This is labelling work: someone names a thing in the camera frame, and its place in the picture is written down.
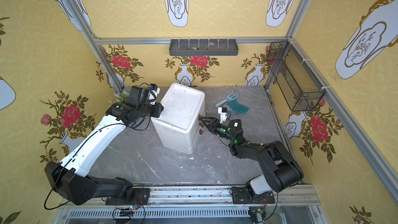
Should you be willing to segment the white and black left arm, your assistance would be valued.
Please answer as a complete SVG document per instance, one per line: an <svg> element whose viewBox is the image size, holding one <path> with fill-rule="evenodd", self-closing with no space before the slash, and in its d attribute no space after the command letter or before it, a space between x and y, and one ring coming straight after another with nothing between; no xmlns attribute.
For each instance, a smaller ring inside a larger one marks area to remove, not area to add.
<svg viewBox="0 0 398 224"><path fill-rule="evenodd" d="M160 117L164 107L156 102L160 88L155 84L133 86L125 103L114 103L97 127L61 162L49 162L45 173L51 192L75 205L93 198L129 204L134 200L131 182L124 178L97 178L89 172L105 148L125 128L137 130L146 117Z"/></svg>

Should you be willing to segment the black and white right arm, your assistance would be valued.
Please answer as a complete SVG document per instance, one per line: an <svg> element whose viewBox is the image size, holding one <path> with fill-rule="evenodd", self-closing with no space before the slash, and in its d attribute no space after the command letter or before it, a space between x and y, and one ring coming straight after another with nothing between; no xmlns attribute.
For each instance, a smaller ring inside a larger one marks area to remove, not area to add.
<svg viewBox="0 0 398 224"><path fill-rule="evenodd" d="M229 141L228 146L233 156L259 163L262 174L247 183L253 194L261 195L269 191L279 193L304 178L301 167L282 142L257 144L248 141L244 138L240 119L231 120L228 125L216 117L200 116L199 121L211 134Z"/></svg>

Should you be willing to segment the white plastic drawer cabinet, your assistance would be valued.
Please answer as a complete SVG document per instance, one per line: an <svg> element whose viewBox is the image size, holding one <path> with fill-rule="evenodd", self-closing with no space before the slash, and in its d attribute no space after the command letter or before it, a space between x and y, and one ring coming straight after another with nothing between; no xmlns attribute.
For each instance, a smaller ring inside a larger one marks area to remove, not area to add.
<svg viewBox="0 0 398 224"><path fill-rule="evenodd" d="M160 103L164 110L152 123L162 145L192 154L201 131L199 117L205 115L205 93L174 83Z"/></svg>

